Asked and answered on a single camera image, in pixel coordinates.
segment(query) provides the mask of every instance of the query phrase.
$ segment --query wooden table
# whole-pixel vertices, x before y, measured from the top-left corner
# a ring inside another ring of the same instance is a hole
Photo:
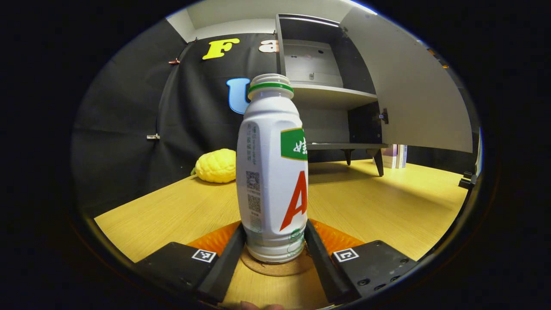
[[[444,234],[465,199],[460,174],[407,164],[379,177],[371,159],[309,164],[308,217],[364,242],[383,240],[417,260]],[[240,219],[235,182],[211,184],[196,176],[173,183],[95,218],[132,261],[169,242],[189,243]],[[271,277],[241,260],[221,306],[241,300],[285,309],[328,306],[316,270]]]

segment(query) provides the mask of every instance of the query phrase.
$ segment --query cork coaster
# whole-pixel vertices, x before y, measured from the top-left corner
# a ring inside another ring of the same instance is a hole
[[[247,247],[245,247],[241,253],[241,261],[249,269],[259,274],[279,277],[301,274],[314,266],[314,261],[310,257],[306,246],[304,246],[304,250],[297,258],[282,264],[260,262],[252,257]]]

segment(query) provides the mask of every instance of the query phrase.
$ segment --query open cabinet door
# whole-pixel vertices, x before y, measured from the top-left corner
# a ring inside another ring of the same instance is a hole
[[[341,22],[367,65],[382,113],[382,142],[473,151],[471,122],[438,60],[390,21],[352,8]]]

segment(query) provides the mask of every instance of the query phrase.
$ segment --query yellow stuffed toy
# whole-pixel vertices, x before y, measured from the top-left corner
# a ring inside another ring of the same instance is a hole
[[[191,175],[207,182],[228,183],[235,180],[235,151],[227,148],[201,155]]]

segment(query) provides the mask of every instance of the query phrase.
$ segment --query red letter a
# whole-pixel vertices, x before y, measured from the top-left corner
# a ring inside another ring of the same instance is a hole
[[[296,204],[299,202],[299,194],[301,196],[301,204],[300,207],[296,208]],[[285,214],[285,218],[283,219],[283,223],[281,224],[279,231],[282,231],[283,228],[289,226],[293,220],[293,217],[297,213],[302,211],[302,214],[304,214],[304,212],[306,212],[306,196],[306,176],[304,175],[304,171],[301,171],[299,174],[299,180],[296,182],[295,192],[291,198],[291,203],[289,204],[289,208],[287,208],[287,214]]]

